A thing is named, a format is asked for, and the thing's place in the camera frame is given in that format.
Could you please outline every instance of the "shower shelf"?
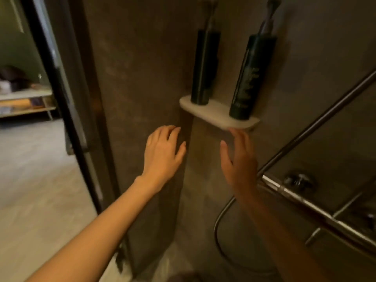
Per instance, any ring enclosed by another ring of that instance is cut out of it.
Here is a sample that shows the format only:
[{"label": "shower shelf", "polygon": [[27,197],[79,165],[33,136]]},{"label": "shower shelf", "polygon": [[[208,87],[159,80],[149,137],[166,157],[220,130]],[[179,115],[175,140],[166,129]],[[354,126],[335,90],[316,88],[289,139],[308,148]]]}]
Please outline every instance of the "shower shelf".
[{"label": "shower shelf", "polygon": [[226,130],[229,127],[251,129],[260,122],[255,117],[250,117],[246,121],[233,119],[229,116],[230,108],[214,99],[210,99],[209,104],[202,106],[191,103],[191,95],[187,95],[180,98],[179,103],[183,110],[222,130]]}]

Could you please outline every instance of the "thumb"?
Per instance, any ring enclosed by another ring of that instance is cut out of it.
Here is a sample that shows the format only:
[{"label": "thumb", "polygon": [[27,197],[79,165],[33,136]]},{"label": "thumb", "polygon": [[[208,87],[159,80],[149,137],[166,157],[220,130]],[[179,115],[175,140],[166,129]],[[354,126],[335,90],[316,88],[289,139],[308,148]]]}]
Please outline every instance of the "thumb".
[{"label": "thumb", "polygon": [[185,153],[186,153],[186,142],[183,142],[180,147],[179,147],[179,150],[177,151],[177,154],[175,156],[175,161],[176,163],[178,163],[179,165],[181,165],[181,163],[183,162],[183,158],[185,156]]},{"label": "thumb", "polygon": [[221,141],[219,147],[219,154],[221,156],[221,167],[223,175],[226,178],[226,181],[229,185],[232,185],[232,174],[233,174],[233,165],[229,156],[229,147],[225,141]]}]

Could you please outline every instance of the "low table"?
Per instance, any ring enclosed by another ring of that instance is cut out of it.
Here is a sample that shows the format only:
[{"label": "low table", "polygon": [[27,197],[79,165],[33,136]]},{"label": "low table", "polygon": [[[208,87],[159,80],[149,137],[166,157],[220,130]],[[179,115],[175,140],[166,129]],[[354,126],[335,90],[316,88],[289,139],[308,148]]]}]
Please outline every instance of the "low table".
[{"label": "low table", "polygon": [[40,97],[42,98],[44,108],[30,108],[26,110],[18,110],[7,114],[0,114],[0,118],[6,118],[6,117],[13,117],[18,115],[24,115],[24,114],[30,114],[30,113],[38,113],[38,112],[47,112],[49,118],[51,121],[53,121],[53,118],[51,116],[51,110],[55,110],[55,106],[49,106],[46,102],[46,97],[50,97],[52,95],[52,90],[49,88],[45,89],[26,89],[22,91],[17,91],[13,93],[8,94],[0,94],[0,101],[11,101],[11,100],[19,100],[19,99],[30,99],[30,98],[36,98]]}]

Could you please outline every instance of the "forearm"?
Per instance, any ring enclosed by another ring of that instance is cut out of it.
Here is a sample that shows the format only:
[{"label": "forearm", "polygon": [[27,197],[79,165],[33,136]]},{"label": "forearm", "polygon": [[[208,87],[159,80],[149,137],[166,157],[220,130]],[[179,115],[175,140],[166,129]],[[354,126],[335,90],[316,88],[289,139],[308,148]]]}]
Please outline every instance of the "forearm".
[{"label": "forearm", "polygon": [[138,177],[120,198],[27,281],[98,281],[125,232],[153,197],[152,184]]},{"label": "forearm", "polygon": [[329,282],[305,245],[271,213],[257,190],[243,196],[240,204],[260,233],[285,282]]}]

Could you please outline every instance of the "hand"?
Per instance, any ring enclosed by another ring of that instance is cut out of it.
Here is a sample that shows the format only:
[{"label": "hand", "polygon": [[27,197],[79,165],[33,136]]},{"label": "hand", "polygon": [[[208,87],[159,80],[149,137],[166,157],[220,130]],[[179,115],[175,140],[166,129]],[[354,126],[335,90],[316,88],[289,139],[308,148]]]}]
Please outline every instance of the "hand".
[{"label": "hand", "polygon": [[147,139],[144,155],[143,178],[151,180],[156,193],[172,178],[181,165],[186,153],[186,142],[183,142],[177,154],[176,142],[179,127],[162,126],[157,128]]},{"label": "hand", "polygon": [[220,156],[223,175],[227,183],[233,188],[237,199],[253,195],[256,190],[257,161],[253,142],[243,130],[229,128],[234,136],[235,154],[230,160],[229,148],[225,141],[221,141]]}]

